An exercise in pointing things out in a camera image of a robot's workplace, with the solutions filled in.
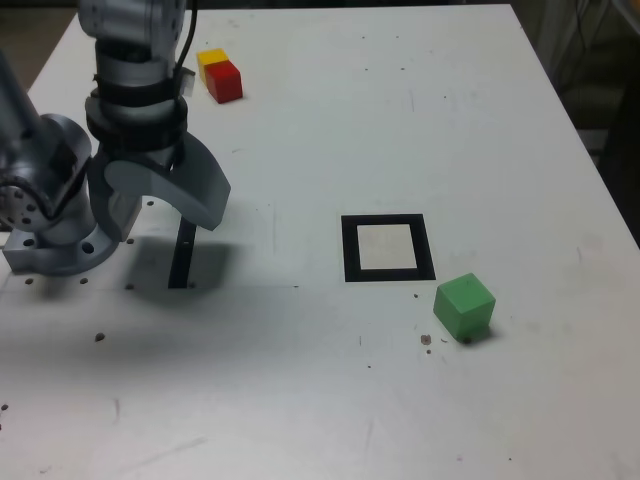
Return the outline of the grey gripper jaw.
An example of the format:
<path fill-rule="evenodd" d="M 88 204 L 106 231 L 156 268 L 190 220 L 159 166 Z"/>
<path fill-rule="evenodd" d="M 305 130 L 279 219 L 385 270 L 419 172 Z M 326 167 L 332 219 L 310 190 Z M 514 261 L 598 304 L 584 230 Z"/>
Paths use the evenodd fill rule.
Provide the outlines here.
<path fill-rule="evenodd" d="M 171 170 L 155 162 L 116 160 L 106 167 L 105 179 L 115 191 L 163 200 L 209 231 L 220 225 L 231 191 L 215 157 L 191 134 L 184 136 L 183 156 Z"/>
<path fill-rule="evenodd" d="M 106 181 L 110 157 L 100 146 L 87 168 L 89 198 L 94 218 L 114 241 L 126 241 L 141 210 L 141 197 L 115 191 Z"/>

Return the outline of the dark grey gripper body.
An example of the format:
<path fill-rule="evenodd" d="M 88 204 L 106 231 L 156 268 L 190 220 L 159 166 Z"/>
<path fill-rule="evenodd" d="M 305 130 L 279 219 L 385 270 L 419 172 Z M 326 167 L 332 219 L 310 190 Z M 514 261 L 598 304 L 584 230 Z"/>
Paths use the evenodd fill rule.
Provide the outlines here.
<path fill-rule="evenodd" d="M 127 163 L 141 166 L 156 173 L 169 173 L 184 158 L 184 142 L 178 141 L 159 150 L 133 150 L 118 147 L 107 150 L 106 171 Z"/>

